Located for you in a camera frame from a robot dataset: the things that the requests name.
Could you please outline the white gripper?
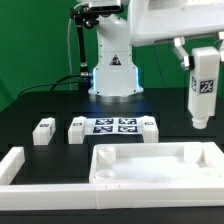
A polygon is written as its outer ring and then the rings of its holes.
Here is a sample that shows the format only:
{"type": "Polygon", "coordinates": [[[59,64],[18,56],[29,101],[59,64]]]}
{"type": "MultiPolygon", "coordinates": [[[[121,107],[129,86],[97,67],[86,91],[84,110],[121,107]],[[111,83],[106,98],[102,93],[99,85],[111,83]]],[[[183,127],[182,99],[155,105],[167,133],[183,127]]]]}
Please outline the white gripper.
{"type": "Polygon", "coordinates": [[[173,51],[184,71],[194,69],[184,37],[218,32],[216,43],[224,62],[224,0],[130,0],[129,30],[134,46],[175,38],[173,51]]]}

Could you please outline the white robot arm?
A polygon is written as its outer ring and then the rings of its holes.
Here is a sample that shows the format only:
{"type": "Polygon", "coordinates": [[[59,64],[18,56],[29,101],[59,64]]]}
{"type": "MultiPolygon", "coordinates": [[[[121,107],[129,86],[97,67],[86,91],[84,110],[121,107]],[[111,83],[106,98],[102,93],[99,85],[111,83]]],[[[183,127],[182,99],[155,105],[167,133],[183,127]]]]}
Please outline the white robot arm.
{"type": "Polygon", "coordinates": [[[125,100],[141,93],[132,48],[174,42],[185,69],[193,67],[184,50],[187,38],[224,31],[224,0],[77,0],[83,25],[97,29],[99,61],[89,94],[125,100]]]}

